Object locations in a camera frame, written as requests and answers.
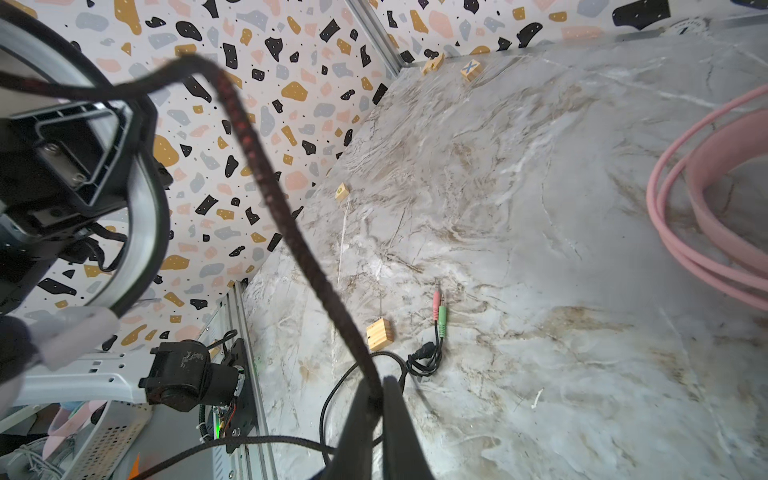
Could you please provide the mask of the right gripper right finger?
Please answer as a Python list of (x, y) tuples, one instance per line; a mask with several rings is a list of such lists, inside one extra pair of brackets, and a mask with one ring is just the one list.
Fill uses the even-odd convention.
[(383, 379), (383, 478), (433, 480), (397, 379)]

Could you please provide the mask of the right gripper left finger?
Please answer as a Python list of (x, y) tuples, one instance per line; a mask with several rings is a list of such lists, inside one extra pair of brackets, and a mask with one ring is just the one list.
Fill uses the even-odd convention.
[(371, 478), (374, 406), (368, 384), (359, 384), (331, 462), (314, 479), (368, 480)]

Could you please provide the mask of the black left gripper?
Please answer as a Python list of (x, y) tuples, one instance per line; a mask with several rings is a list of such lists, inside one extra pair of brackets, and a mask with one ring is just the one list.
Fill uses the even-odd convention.
[(98, 225), (127, 205), (125, 152), (134, 112), (124, 101), (61, 103), (1, 121), (1, 309), (11, 312), (60, 258), (107, 261)]

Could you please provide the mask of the white black headphones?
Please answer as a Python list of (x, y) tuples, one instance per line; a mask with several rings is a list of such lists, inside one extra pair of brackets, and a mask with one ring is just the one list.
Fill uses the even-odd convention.
[[(56, 87), (77, 86), (87, 90), (100, 90), (109, 86), (108, 79), (99, 69), (54, 30), (20, 8), (3, 4), (1, 121), (61, 103), (102, 102), (73, 100), (60, 94), (32, 94), (19, 89), (20, 81), (37, 81)], [(121, 248), (114, 259), (119, 262), (117, 268), (109, 272), (111, 279), (92, 298), (91, 303), (95, 307), (108, 309), (116, 316), (122, 316), (150, 286), (166, 253), (170, 214), (165, 191), (171, 183), (171, 177), (152, 154), (157, 111), (150, 98), (135, 94), (103, 102), (110, 101), (124, 101), (134, 112), (132, 125), (136, 133), (128, 140), (125, 150), (130, 161), (127, 205), (111, 212), (126, 210), (129, 230), (124, 234), (126, 242), (119, 242)], [(101, 227), (104, 216), (97, 221)], [(54, 353), (49, 346), (50, 340), (56, 340), (58, 351), (67, 360), (73, 360), (107, 340), (113, 333), (105, 323), (89, 328), (76, 323), (61, 330), (45, 328), (40, 334), (34, 334), (29, 326), (14, 316), (15, 310), (4, 312), (1, 309), (3, 381), (15, 379), (33, 364), (50, 359)]]

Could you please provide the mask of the pink headphones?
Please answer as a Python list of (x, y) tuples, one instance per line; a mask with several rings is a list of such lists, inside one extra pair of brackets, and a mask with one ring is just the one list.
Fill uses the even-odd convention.
[[(762, 85), (688, 128), (656, 161), (645, 194), (652, 225), (677, 263), (715, 290), (761, 311), (767, 310), (767, 251), (725, 217), (736, 187), (732, 174), (767, 157), (767, 109), (747, 111), (720, 126), (716, 122), (766, 95)], [(725, 261), (691, 246), (670, 226), (668, 200), (680, 177), (698, 230)]]

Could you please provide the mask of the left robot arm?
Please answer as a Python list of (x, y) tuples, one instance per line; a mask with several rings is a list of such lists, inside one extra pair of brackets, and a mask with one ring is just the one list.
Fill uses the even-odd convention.
[[(152, 284), (168, 246), (169, 175), (153, 158), (153, 108), (69, 102), (1, 120), (1, 404), (115, 400), (187, 412), (226, 406), (246, 379), (195, 340), (115, 354), (103, 345)], [(58, 261), (110, 273), (80, 307), (14, 311)]]

